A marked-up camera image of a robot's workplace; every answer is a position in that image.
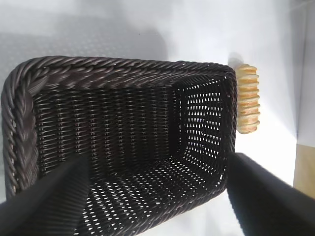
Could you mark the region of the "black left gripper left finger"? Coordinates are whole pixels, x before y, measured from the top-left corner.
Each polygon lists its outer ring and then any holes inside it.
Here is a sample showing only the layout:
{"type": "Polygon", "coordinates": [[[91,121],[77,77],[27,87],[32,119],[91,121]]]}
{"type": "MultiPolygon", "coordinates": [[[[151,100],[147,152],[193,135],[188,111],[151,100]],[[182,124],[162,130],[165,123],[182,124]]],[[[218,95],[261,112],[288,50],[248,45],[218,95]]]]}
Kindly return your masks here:
{"type": "Polygon", "coordinates": [[[71,236],[89,193],[87,157],[74,156],[0,205],[2,236],[71,236]]]}

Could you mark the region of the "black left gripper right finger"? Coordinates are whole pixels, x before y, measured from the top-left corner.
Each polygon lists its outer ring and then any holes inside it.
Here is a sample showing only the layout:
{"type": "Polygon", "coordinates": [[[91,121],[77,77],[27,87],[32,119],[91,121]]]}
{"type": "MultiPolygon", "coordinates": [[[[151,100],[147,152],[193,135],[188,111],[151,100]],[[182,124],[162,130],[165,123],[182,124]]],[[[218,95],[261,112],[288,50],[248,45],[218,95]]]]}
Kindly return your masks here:
{"type": "Polygon", "coordinates": [[[228,158],[227,192],[246,236],[313,236],[315,201],[242,153],[228,158]]]}

